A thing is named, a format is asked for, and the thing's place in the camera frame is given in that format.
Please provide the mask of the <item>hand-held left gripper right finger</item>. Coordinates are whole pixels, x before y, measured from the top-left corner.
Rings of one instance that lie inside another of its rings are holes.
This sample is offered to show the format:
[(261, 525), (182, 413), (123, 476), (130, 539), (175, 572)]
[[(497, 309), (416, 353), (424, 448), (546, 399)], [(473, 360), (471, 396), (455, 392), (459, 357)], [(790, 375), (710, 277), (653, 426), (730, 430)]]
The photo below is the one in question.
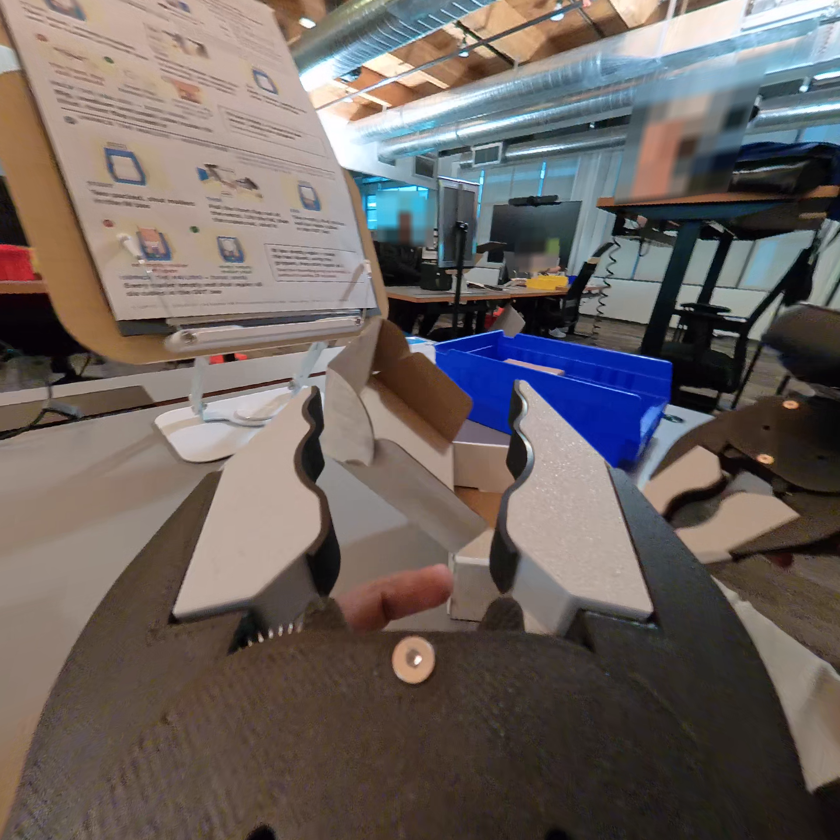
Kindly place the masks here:
[(490, 574), (526, 617), (565, 635), (580, 612), (654, 613), (611, 467), (535, 388), (513, 384), (507, 468)]

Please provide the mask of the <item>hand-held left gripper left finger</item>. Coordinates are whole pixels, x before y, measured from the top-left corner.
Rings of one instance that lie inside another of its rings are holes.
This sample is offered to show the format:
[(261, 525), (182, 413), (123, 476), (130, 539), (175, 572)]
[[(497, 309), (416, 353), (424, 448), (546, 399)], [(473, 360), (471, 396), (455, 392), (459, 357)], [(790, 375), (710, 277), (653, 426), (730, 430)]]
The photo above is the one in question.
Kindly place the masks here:
[(180, 622), (239, 610), (294, 624), (330, 595), (340, 544), (318, 485), (322, 396), (306, 386), (222, 469), (175, 599)]

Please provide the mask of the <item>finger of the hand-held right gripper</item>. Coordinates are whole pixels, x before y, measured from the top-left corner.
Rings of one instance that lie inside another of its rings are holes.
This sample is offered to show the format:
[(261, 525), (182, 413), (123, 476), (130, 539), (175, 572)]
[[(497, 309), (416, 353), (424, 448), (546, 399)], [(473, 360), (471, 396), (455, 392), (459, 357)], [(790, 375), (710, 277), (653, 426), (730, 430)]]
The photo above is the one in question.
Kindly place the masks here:
[(686, 504), (720, 494), (728, 482), (718, 455), (697, 446), (652, 476), (643, 494), (656, 512), (669, 520)]
[(798, 519), (800, 514), (775, 496), (737, 492), (724, 498), (714, 514), (676, 536), (702, 564), (730, 561), (734, 551)]

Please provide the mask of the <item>blue plastic bin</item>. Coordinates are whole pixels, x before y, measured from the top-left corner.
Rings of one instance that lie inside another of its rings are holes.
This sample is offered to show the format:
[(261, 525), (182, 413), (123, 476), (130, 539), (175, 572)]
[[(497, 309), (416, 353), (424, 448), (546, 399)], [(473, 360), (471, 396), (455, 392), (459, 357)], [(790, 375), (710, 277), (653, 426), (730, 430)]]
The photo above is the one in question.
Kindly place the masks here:
[[(515, 359), (562, 369), (525, 371)], [(509, 433), (513, 384), (528, 382), (613, 467), (635, 465), (670, 401), (671, 363), (520, 333), (483, 332), (437, 344), (437, 367), (472, 401), (469, 420)]]

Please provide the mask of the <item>white cardboard mailer box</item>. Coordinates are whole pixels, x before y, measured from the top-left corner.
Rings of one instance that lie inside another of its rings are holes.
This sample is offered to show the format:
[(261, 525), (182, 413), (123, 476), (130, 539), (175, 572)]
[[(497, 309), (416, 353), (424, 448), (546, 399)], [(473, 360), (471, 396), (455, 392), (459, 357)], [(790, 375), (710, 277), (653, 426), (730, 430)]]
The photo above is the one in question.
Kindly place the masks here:
[(450, 619), (477, 623), (499, 596), (489, 570), (510, 437), (472, 423), (471, 398), (390, 321), (375, 319), (330, 361), (323, 453), (435, 543), (455, 581)]

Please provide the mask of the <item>grey desk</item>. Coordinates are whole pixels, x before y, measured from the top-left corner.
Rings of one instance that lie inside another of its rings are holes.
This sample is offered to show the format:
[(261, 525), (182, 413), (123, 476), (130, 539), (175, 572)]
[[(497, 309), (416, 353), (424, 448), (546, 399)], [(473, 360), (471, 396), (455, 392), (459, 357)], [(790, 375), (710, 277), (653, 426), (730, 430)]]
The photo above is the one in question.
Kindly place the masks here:
[[(303, 351), (211, 365), (205, 393), (258, 393), (297, 371)], [(60, 400), (138, 386), (132, 411), (51, 425), (2, 442), (2, 834), (49, 691), (93, 610), (205, 474), (174, 454), (154, 420), (181, 403), (192, 369), (133, 369), (56, 388)], [(446, 563), (446, 550), (328, 460), (319, 481), (341, 546), (336, 595)]]

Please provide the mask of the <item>raised wooden desk top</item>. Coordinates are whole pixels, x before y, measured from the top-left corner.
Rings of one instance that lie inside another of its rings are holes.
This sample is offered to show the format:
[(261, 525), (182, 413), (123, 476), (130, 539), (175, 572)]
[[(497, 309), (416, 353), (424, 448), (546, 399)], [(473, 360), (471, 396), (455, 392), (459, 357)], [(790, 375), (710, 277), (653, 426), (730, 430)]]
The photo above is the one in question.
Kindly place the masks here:
[(800, 203), (803, 201), (831, 202), (838, 198), (838, 185), (820, 185), (809, 192), (800, 194), (770, 194), (748, 192), (723, 192), (687, 197), (665, 199), (649, 199), (632, 202), (619, 202), (613, 197), (599, 198), (596, 206), (607, 212), (630, 211), (639, 207), (687, 207), (692, 205), (712, 204), (743, 204), (757, 205), (759, 203)]

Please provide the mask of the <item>black stand pole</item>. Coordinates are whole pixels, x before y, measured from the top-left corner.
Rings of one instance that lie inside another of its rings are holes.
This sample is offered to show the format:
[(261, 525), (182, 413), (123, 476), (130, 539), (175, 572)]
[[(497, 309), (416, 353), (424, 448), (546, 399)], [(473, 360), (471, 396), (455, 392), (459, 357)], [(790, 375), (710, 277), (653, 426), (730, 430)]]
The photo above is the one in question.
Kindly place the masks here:
[(449, 328), (449, 339), (456, 340), (462, 332), (462, 313), (466, 304), (466, 281), (468, 258), (471, 258), (471, 237), (469, 236), (469, 224), (466, 221), (458, 220), (454, 226), (456, 261), (455, 261), (455, 296), (451, 311), (451, 323)]

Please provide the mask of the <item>black bag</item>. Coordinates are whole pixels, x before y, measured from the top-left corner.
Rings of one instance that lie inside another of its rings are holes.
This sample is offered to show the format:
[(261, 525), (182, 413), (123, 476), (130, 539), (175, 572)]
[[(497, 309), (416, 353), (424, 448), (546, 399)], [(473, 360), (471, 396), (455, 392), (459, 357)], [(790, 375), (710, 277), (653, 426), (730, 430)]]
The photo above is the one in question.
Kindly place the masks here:
[(732, 168), (732, 193), (797, 196), (839, 184), (839, 145), (826, 142), (744, 144)]

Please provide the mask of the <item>instruction sheet on stand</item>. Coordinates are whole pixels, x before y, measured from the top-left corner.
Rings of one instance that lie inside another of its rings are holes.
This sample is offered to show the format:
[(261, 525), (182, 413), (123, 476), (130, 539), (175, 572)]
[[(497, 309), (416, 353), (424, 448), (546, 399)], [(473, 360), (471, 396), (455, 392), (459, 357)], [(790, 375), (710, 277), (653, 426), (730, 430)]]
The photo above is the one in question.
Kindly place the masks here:
[(292, 331), (277, 316), (246, 318), (243, 327), (233, 325), (239, 316), (210, 327), (211, 342), (197, 339), (172, 349), (169, 334), (161, 331), (123, 334), (104, 294), (98, 271), (71, 204), (53, 146), (40, 118), (37, 102), (6, 28), (2, 27), (2, 163), (9, 192), (28, 240), (35, 247), (44, 270), (45, 293), (63, 327), (86, 349), (129, 364), (184, 361), (214, 354), (269, 349), (293, 349), (317, 341), (352, 341), (377, 317), (386, 318), (389, 304), (382, 273), (375, 255), (361, 195), (351, 173), (343, 170), (350, 200), (367, 260), (365, 273), (371, 281), (376, 303), (363, 316), (351, 319), (348, 329), (330, 327), (313, 332), (304, 322)]

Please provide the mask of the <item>monitor on stand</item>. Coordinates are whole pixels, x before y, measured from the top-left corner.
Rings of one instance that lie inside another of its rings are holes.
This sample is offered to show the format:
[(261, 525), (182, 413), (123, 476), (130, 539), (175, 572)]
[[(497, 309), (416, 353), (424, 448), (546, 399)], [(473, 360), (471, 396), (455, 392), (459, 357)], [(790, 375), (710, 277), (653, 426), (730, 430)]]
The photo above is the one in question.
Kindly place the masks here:
[(440, 176), (437, 179), (437, 263), (441, 269), (457, 267), (464, 240), (464, 267), (476, 263), (479, 185)]

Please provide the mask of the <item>printed instruction sheet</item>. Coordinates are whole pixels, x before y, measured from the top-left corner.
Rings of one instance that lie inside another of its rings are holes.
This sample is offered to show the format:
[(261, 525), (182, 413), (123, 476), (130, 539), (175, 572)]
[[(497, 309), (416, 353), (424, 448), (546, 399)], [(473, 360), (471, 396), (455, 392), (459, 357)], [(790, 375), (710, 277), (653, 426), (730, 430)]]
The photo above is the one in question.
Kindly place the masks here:
[(2, 15), (115, 319), (376, 307), (349, 187), (268, 5)]

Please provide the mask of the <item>black metal frame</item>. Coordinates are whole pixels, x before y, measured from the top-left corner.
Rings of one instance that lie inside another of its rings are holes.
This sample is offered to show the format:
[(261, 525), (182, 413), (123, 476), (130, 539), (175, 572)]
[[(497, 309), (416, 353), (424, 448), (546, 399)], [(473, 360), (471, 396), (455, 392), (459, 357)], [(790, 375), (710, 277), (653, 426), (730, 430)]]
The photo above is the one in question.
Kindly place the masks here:
[(641, 354), (654, 356), (665, 343), (697, 242), (717, 241), (715, 255), (696, 299), (698, 303), (711, 304), (734, 242), (755, 243), (783, 235), (808, 233), (812, 237), (809, 248), (819, 249), (820, 233), (828, 222), (827, 211), (837, 199), (830, 203), (712, 204), (608, 212), (615, 216), (612, 231), (615, 238), (637, 238), (671, 246), (671, 256), (640, 345)]

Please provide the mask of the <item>black wall screen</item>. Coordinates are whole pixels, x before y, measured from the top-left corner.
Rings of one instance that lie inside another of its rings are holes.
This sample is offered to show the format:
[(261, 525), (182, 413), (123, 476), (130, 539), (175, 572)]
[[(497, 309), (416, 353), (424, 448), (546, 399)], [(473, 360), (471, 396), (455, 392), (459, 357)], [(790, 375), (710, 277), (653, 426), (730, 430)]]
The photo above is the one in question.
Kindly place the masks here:
[(490, 242), (503, 244), (503, 252), (517, 257), (545, 257), (549, 267), (567, 268), (581, 202), (499, 204), (490, 218)]

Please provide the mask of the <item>silver ventilation duct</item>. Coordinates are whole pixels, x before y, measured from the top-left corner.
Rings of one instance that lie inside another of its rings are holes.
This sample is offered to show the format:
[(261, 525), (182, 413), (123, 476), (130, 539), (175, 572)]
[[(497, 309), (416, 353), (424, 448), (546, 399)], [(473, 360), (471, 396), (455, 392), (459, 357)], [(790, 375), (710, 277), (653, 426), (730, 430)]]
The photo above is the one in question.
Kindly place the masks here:
[(368, 144), (435, 130), (641, 77), (661, 66), (725, 56), (776, 40), (809, 35), (838, 16), (838, 4), (806, 3), (782, 17), (743, 15), (741, 2), (719, 3), (622, 35), (529, 62), (463, 87), (349, 122), (350, 140)]
[(489, 1), (345, 2), (304, 32), (290, 52), (301, 74), (328, 68), (339, 76), (489, 4)]
[(377, 159), (388, 164), (408, 157), (460, 153), (465, 156), (461, 166), (475, 169), (469, 164), (469, 159), (472, 148), (477, 145), (504, 141), (506, 155), (503, 165), (619, 149), (625, 143), (627, 129), (628, 122), (587, 123), (504, 138), (499, 133), (490, 137), (488, 133), (469, 132), (467, 128), (451, 128), (384, 140), (376, 145), (375, 150)]

